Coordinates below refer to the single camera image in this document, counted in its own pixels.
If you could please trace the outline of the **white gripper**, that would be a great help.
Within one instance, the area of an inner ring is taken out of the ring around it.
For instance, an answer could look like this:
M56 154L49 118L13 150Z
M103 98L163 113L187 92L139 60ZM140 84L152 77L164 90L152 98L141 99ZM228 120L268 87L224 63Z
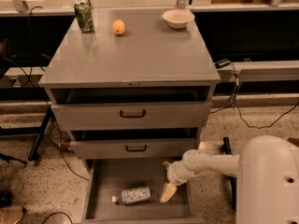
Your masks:
M191 177L191 172L185 167L182 161L163 162L164 168L167 171L167 178L170 183L164 184L164 190L160 198L161 203L167 203L177 191L177 186L186 183Z

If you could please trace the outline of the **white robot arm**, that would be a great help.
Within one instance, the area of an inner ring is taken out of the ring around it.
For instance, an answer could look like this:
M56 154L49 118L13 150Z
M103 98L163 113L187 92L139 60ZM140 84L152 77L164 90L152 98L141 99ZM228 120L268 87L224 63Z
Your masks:
M190 178L214 171L236 179L235 224L299 224L299 147L287 140L256 136L239 155L190 149L164 166L168 181L162 203Z

